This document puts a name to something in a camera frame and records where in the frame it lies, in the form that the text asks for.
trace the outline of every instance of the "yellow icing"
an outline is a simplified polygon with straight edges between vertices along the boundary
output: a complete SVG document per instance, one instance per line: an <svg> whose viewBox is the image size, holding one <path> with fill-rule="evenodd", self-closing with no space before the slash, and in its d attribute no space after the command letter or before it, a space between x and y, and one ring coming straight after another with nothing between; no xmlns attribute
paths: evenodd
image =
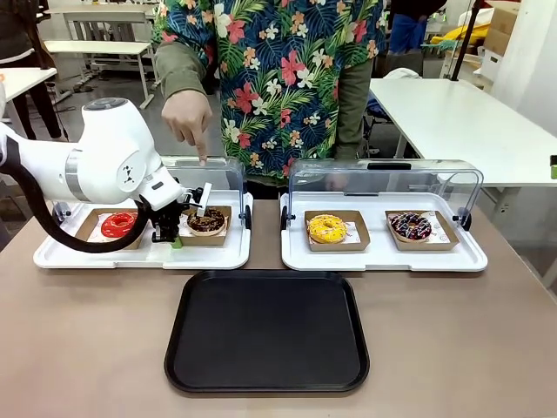
<svg viewBox="0 0 557 418"><path fill-rule="evenodd" d="M346 224L341 218L332 215L318 215L312 218L307 229L310 235L324 242L337 242L346 237Z"/></svg>

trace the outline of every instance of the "yellow object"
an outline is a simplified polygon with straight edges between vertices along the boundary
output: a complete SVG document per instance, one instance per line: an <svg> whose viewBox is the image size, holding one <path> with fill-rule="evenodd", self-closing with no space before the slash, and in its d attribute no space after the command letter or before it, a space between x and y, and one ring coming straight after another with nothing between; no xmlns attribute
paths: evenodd
<svg viewBox="0 0 557 418"><path fill-rule="evenodd" d="M318 215L307 226L310 237L320 244L338 244L346 238L346 224L332 215Z"/></svg>
<svg viewBox="0 0 557 418"><path fill-rule="evenodd" d="M460 41L464 39L467 29L467 26L460 26L455 30L451 30L443 37L433 37L431 44L437 45L442 41ZM476 45L480 39L485 39L488 30L489 24L479 24L478 26L474 26L472 35L470 36L470 45Z"/></svg>

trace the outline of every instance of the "display case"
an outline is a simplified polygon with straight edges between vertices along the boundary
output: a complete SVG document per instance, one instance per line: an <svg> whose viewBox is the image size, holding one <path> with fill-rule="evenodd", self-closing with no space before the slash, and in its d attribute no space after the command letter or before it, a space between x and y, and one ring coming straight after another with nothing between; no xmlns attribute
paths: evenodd
<svg viewBox="0 0 557 418"><path fill-rule="evenodd" d="M244 167L234 158L209 158L204 166L199 165L197 157L163 157L162 160L171 175L184 187L212 184L207 207L221 207L226 216L225 231L218 239L182 237L183 226L180 225L180 239L184 245L173 248L168 242L151 242L154 230L149 222L137 248L114 253L80 253L48 237L35 252L35 264L44 268L166 269L233 269L244 265L250 253L253 207L251 194L245 192ZM84 223L91 214L122 212L128 208L135 208L130 199L116 206L76 204L61 227L76 236L83 232Z"/></svg>
<svg viewBox="0 0 557 418"><path fill-rule="evenodd" d="M296 161L280 199L282 259L297 270L483 270L469 232L482 181L463 161ZM344 226L331 233L319 215Z"/></svg>

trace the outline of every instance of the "red donut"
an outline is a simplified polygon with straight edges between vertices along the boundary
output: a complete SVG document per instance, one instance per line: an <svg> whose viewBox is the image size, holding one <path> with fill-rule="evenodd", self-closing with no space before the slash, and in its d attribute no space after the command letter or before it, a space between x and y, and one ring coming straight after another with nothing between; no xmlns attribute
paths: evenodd
<svg viewBox="0 0 557 418"><path fill-rule="evenodd" d="M131 230L137 217L136 213L114 213L104 220L101 233L107 238L122 238Z"/></svg>

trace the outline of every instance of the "black pants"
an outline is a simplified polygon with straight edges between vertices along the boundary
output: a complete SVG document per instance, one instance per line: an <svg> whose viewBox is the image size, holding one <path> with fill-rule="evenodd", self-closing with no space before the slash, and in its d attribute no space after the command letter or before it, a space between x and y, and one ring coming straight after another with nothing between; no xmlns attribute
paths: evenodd
<svg viewBox="0 0 557 418"><path fill-rule="evenodd" d="M248 181L247 191L252 194L254 199L278 200L281 194L288 193L288 187L262 185L257 181Z"/></svg>
<svg viewBox="0 0 557 418"><path fill-rule="evenodd" d="M3 68L17 68L17 67L38 67L39 62L37 59L37 55L33 52L28 57L19 59L12 63L5 63L0 64L0 67ZM60 138L62 136L62 132L60 131L60 126L58 125L58 121L56 118L56 113L54 112L54 108L52 107L52 102L50 101L50 95L48 90L46 89L46 84L44 82L37 84L35 87L31 87L29 89L29 94L33 99L33 103L35 103L35 107L38 110L38 113L43 118L44 125L48 130L51 138ZM25 94L20 94L16 98L13 99L14 106L16 106L17 115L21 120L21 124L23 125L23 129L25 130L25 134L29 139L37 139L37 135L33 131L31 127L31 121L29 119L29 109L27 108L27 97Z"/></svg>

